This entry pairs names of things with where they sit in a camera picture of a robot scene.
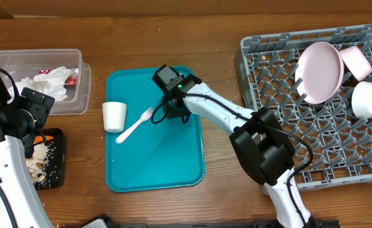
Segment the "white plastic fork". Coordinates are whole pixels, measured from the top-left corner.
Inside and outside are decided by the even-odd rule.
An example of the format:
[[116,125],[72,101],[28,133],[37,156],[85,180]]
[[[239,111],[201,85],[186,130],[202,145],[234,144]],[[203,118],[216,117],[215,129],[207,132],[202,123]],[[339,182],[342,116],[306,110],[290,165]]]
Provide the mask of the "white plastic fork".
[[140,124],[142,124],[143,122],[145,122],[145,121],[147,121],[151,118],[153,111],[154,111],[154,108],[150,107],[148,110],[143,112],[143,114],[141,114],[140,118],[132,126],[130,126],[127,130],[125,130],[123,133],[121,133],[115,139],[115,142],[117,144],[123,143]]

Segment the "white paper cup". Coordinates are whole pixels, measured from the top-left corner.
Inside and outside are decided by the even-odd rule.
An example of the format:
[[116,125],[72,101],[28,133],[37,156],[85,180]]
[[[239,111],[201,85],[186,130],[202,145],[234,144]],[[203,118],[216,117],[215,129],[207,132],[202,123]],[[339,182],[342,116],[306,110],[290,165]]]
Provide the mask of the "white paper cup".
[[105,102],[102,104],[104,130],[121,132],[125,126],[127,105],[121,102]]

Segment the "red snack wrapper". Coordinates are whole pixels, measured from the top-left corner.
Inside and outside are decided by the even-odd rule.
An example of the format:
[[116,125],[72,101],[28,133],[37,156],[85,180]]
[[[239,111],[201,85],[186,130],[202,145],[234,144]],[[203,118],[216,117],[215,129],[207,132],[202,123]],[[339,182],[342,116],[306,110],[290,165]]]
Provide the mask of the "red snack wrapper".
[[[48,74],[52,69],[40,70],[40,74]],[[71,68],[71,75],[65,80],[66,86],[75,86],[78,82],[78,68]]]

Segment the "white napkin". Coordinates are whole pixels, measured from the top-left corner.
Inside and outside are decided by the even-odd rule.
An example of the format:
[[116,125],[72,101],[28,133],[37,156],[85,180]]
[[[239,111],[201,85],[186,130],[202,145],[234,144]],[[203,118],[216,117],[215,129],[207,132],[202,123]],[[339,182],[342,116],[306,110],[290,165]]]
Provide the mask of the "white napkin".
[[56,101],[63,101],[68,97],[65,82],[72,73],[73,71],[71,69],[61,66],[51,70],[49,73],[36,75],[33,79],[30,79],[29,77],[21,79],[21,81],[15,82],[15,85],[18,89],[19,95],[21,95],[22,90],[27,87],[48,96],[52,96]]

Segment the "orange carrot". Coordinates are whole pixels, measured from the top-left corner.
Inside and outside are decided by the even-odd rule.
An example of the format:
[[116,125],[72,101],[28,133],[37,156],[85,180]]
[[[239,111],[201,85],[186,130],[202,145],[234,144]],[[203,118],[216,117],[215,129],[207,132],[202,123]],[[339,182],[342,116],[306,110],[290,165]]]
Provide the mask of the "orange carrot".
[[37,144],[37,143],[43,143],[44,141],[50,141],[52,140],[54,137],[53,136],[36,136],[35,139],[34,139],[34,144]]

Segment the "large pink plate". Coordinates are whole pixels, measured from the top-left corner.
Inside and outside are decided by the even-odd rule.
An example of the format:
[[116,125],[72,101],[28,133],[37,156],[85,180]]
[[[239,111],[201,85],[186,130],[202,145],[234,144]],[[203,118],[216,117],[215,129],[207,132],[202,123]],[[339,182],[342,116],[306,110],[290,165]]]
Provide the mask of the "large pink plate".
[[340,87],[344,76],[344,63],[337,49],[327,42],[315,42],[301,54],[295,70],[299,95],[310,104],[324,103]]

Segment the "pink bowl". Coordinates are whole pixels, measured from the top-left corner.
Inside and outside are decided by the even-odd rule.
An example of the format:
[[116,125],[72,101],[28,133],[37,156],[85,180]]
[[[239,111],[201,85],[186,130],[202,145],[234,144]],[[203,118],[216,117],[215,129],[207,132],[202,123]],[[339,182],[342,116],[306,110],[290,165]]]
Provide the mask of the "pink bowl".
[[339,53],[346,67],[358,81],[362,81],[372,72],[371,64],[357,46],[348,47]]

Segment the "white bowl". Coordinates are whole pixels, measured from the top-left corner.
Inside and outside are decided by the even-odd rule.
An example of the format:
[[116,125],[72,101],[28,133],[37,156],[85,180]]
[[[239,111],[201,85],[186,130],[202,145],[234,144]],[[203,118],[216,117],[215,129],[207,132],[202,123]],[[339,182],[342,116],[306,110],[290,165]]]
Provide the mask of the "white bowl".
[[372,83],[360,82],[355,86],[352,99],[352,111],[359,119],[372,118]]

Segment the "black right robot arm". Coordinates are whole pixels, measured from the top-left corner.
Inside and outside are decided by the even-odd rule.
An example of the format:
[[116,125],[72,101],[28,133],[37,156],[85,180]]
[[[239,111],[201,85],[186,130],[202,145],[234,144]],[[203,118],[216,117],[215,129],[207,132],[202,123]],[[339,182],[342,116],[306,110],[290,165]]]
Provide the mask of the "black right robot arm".
[[270,196],[280,225],[316,227],[294,180],[298,172],[290,141],[294,135],[281,128],[272,111],[242,108],[193,75],[155,75],[153,80],[163,91],[166,117],[181,117],[186,122],[191,114],[196,114],[227,133],[242,169]]

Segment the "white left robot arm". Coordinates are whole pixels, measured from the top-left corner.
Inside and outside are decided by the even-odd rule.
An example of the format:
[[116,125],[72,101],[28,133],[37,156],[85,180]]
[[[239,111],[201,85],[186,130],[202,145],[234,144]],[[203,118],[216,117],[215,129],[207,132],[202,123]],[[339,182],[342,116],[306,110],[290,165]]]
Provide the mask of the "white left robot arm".
[[0,68],[0,227],[52,227],[30,179],[26,159],[34,153],[54,98],[33,89],[10,95]]

